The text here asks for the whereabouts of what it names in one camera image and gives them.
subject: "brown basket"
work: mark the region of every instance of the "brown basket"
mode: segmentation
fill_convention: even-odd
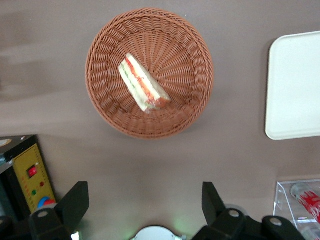
[[[118,66],[127,53],[141,62],[171,97],[165,108],[146,114],[123,82]],[[86,86],[102,117],[140,139],[178,134],[209,101],[214,68],[197,30],[178,15],[155,8],[121,14],[95,37],[86,60]]]

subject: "clear plastic container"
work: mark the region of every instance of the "clear plastic container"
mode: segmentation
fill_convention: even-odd
[[[297,194],[298,192],[303,192],[307,189],[312,189],[312,191],[320,196],[320,179],[277,182],[273,208],[273,215],[288,219],[301,233],[304,233],[306,236],[309,231],[312,230],[314,233],[317,229],[320,229],[320,224],[314,216],[312,216],[306,208],[297,201],[292,193]]]

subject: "table surface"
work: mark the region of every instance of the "table surface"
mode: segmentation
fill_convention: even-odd
[[[189,21],[212,54],[214,88],[200,118],[146,141],[106,123],[85,85],[88,50],[117,15],[161,8]],[[284,35],[320,31],[318,0],[0,1],[0,132],[38,134],[58,197],[88,181],[86,240],[127,240],[148,225],[193,236],[202,182],[260,221],[276,181],[320,177],[320,137],[265,134],[268,54]]]

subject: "yellow control panel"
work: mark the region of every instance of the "yellow control panel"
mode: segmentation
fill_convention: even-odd
[[[55,202],[37,144],[13,159],[13,169],[31,213],[38,207]]]

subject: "red label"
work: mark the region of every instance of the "red label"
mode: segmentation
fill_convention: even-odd
[[[320,223],[320,197],[313,191],[306,191],[296,197],[298,202]]]

